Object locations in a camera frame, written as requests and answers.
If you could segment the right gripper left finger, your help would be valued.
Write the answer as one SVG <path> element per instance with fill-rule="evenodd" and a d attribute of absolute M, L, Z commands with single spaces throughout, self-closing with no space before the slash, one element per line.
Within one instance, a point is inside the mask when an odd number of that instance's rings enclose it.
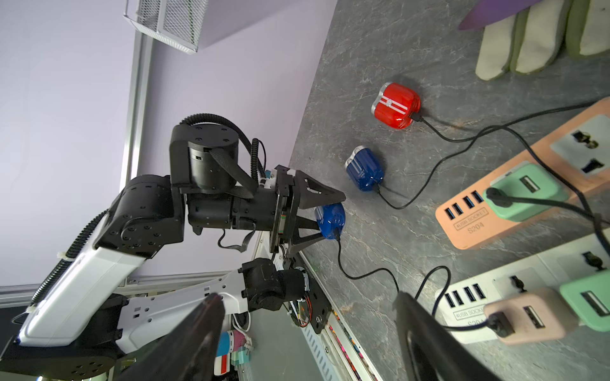
<path fill-rule="evenodd" d="M 214 292 L 171 292 L 133 298 L 119 315 L 118 347 L 127 354 L 159 342 L 120 380 L 210 380 L 226 315 Z"/>

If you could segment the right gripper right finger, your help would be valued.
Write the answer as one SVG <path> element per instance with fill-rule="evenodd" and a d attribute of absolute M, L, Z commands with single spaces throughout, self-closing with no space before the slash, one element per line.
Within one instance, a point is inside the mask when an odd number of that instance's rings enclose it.
<path fill-rule="evenodd" d="M 397 336 L 409 380 L 498 380 L 408 293 L 397 294 Z"/>

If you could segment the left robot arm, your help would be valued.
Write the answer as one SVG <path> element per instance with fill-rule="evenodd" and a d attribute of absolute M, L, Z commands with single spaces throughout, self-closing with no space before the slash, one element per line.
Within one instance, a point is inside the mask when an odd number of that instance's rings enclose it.
<path fill-rule="evenodd" d="M 257 146 L 230 120 L 194 114 L 173 129 L 170 173 L 132 179 L 60 257 L 21 317 L 1 369 L 80 380 L 160 341 L 156 357 L 181 379 L 208 379 L 226 316 L 278 311 L 311 293 L 301 268 L 257 258 L 212 281 L 163 295 L 127 298 L 119 285 L 185 230 L 244 230 L 269 235 L 269 249 L 294 255 L 322 241 L 302 210 L 340 206 L 346 196 L 302 171 L 271 176 Z"/>

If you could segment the pink charger cube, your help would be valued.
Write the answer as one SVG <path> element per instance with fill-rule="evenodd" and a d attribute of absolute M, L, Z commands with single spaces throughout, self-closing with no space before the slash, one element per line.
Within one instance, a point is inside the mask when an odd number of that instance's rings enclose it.
<path fill-rule="evenodd" d="M 562 296 L 547 287 L 489 303 L 483 311 L 489 328 L 506 345 L 559 340 L 580 323 Z"/>

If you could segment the green USB charger cube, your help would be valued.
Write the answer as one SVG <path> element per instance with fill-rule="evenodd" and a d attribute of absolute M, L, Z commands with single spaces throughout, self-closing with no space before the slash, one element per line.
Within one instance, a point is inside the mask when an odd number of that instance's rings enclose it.
<path fill-rule="evenodd" d="M 525 222 L 550 209 L 546 205 L 493 201 L 492 196 L 498 195 L 556 202 L 565 202 L 570 198 L 568 190 L 538 164 L 524 165 L 495 182 L 484 191 L 483 199 L 497 217 L 511 222 Z"/>

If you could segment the blue electric shaver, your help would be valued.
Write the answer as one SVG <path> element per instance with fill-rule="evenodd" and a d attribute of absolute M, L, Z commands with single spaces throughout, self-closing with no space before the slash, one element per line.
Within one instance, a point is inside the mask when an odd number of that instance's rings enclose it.
<path fill-rule="evenodd" d="M 346 212 L 341 203 L 315 208 L 315 218 L 319 230 L 327 240 L 338 241 L 346 225 Z"/>
<path fill-rule="evenodd" d="M 354 185 L 363 192 L 378 191 L 384 180 L 384 168 L 373 151 L 363 145 L 353 150 L 344 167 Z"/>

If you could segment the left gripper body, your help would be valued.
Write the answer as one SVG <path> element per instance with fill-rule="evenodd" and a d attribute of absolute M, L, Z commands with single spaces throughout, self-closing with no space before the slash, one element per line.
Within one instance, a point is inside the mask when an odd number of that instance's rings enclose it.
<path fill-rule="evenodd" d="M 270 249 L 279 252 L 279 247 L 286 244 L 287 254 L 297 254 L 295 241 L 299 236 L 297 214 L 302 191 L 296 171 L 282 165 L 274 168 L 276 207 L 274 224 L 270 234 Z"/>

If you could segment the black USB cable spare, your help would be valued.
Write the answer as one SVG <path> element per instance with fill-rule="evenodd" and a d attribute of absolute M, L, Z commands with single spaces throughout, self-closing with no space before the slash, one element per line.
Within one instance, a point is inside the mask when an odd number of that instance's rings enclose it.
<path fill-rule="evenodd" d="M 485 190 L 496 185 L 527 164 L 546 165 L 557 172 L 565 180 L 574 185 L 583 195 L 595 195 L 609 189 L 609 169 L 596 169 L 586 175 L 576 169 L 576 160 L 557 154 L 551 146 L 570 133 L 568 125 L 557 128 L 540 141 L 532 145 L 533 152 L 524 149 L 509 159 L 504 156 L 499 147 L 489 146 L 480 149 L 481 154 L 471 155 L 470 151 L 460 152 L 457 157 L 472 157 L 481 159 L 482 167 L 489 173 L 478 179 L 469 187 L 464 186 L 435 211 L 435 217 L 456 249 L 475 249 L 489 244 L 497 239 L 515 233 L 526 225 L 549 217 L 553 211 L 544 211 L 525 222 L 512 222 L 497 216 L 483 199 Z"/>

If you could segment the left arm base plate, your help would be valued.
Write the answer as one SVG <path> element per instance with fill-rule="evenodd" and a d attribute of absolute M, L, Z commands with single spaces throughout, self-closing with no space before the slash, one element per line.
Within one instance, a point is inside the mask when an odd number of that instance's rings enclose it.
<path fill-rule="evenodd" d="M 282 265 L 284 265 L 286 270 L 298 268 L 308 274 L 309 289 L 307 297 L 303 299 L 302 303 L 294 302 L 295 307 L 302 305 L 303 308 L 300 311 L 300 315 L 293 314 L 293 321 L 297 325 L 305 325 L 307 323 L 308 327 L 313 328 L 314 332 L 320 335 L 330 322 L 334 311 L 329 298 L 319 282 L 319 277 L 301 253 L 294 255 L 290 259 L 285 257 Z"/>

